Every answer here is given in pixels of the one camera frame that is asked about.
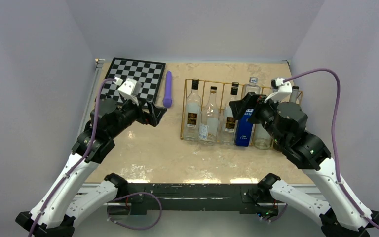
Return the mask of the blue dash bottle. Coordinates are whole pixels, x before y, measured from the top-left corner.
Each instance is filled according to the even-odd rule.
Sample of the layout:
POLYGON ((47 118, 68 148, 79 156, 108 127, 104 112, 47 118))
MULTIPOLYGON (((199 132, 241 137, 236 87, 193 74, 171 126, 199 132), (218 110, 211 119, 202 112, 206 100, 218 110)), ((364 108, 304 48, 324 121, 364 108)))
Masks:
MULTIPOLYGON (((257 85, 258 78, 250 77, 249 83, 243 85, 242 96, 246 96, 248 92, 254 92, 255 94, 259 94, 260 87, 257 85)), ((241 118, 241 120, 237 123, 236 137, 235 137, 235 145, 248 147, 250 144, 251 134, 253 125, 248 122, 253 109, 247 109, 241 118)))

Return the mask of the round clear bottle cork cap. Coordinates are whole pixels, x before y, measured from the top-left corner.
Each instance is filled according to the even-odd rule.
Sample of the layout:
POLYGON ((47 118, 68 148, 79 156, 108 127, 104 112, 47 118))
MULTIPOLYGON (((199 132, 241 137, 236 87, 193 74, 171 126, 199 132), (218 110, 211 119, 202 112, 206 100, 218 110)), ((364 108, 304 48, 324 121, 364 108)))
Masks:
POLYGON ((198 138, 202 142, 216 142, 219 126, 219 107, 217 106, 217 87, 210 87, 206 106, 201 111, 198 138))

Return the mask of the square clear bottle black cap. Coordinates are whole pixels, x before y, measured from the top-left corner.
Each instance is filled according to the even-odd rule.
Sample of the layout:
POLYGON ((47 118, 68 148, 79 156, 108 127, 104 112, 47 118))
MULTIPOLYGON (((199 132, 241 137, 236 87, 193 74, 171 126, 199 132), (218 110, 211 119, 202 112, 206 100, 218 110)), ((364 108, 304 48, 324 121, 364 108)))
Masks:
POLYGON ((184 117, 184 140, 197 140, 201 112, 201 96, 198 92, 199 79, 192 79, 191 92, 186 98, 184 117))

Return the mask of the clear round glass bottle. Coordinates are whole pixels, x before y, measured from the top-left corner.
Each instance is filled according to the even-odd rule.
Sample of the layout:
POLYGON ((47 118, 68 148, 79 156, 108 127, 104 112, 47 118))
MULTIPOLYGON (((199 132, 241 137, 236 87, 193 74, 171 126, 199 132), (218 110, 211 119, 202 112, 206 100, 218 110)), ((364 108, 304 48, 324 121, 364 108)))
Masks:
MULTIPOLYGON (((295 85, 292 86, 292 93, 290 95, 289 102, 296 103, 298 93, 299 93, 299 87, 295 85)), ((255 131, 254 131, 253 145, 260 150, 268 150, 268 149, 271 149, 272 143, 273 143, 273 139, 268 134, 268 132, 260 124, 256 124, 255 131)))

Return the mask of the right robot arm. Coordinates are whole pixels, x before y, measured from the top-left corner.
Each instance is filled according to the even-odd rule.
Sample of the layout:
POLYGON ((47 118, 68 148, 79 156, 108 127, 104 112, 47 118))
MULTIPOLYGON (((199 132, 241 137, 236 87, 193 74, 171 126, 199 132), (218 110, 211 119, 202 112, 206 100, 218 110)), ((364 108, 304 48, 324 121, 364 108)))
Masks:
POLYGON ((307 115, 293 102, 274 102, 253 92, 229 104, 236 120, 261 125, 275 140, 282 154, 306 174, 323 199, 314 198, 269 173, 257 184, 256 194, 264 200, 281 201, 308 216, 327 237, 367 237, 379 224, 379 212, 367 208, 349 186, 336 176, 336 163, 325 143, 306 130, 307 115))

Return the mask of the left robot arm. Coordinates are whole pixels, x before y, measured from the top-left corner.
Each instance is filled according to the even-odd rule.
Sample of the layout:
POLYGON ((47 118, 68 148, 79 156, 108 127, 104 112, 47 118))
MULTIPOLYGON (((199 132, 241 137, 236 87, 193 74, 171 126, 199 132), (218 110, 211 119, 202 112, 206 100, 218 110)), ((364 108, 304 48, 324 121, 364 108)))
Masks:
POLYGON ((20 212, 15 222, 29 236, 71 237, 75 228, 104 203, 128 198, 127 180, 111 173, 94 190, 74 200, 89 175, 115 147, 116 136, 134 122, 156 127, 166 112, 152 100, 127 100, 119 107, 113 99, 100 99, 51 189, 32 210, 20 212))

